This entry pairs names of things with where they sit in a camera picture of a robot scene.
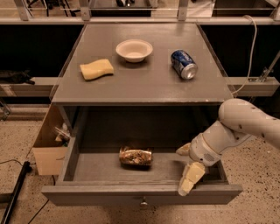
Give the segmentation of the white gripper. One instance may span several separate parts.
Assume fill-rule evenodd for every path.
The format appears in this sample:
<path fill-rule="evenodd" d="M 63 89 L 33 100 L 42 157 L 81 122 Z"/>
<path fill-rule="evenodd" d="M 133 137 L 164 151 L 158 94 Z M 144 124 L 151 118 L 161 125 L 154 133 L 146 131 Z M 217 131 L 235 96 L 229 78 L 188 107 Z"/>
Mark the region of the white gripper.
<path fill-rule="evenodd" d="M 176 153 L 180 156 L 189 155 L 193 161 L 196 161 L 185 166 L 178 185 L 178 194 L 180 196 L 186 196 L 204 176 L 206 172 L 205 166 L 212 166 L 221 160 L 221 155 L 212 150 L 202 133 L 198 134 L 191 143 L 186 143 L 178 148 Z"/>

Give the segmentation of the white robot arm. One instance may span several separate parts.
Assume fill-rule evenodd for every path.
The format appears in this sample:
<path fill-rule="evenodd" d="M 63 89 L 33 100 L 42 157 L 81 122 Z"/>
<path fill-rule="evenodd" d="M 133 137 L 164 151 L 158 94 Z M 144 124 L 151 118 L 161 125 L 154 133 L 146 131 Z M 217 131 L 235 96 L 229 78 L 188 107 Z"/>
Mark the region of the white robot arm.
<path fill-rule="evenodd" d="M 260 137 L 280 148 L 280 120 L 267 115 L 258 107 L 242 99 L 224 101 L 218 110 L 217 120 L 190 143 L 176 150 L 180 156 L 188 156 L 178 185 L 178 194 L 186 196 L 206 173 L 206 168 L 221 160 L 221 155 L 248 140 Z"/>

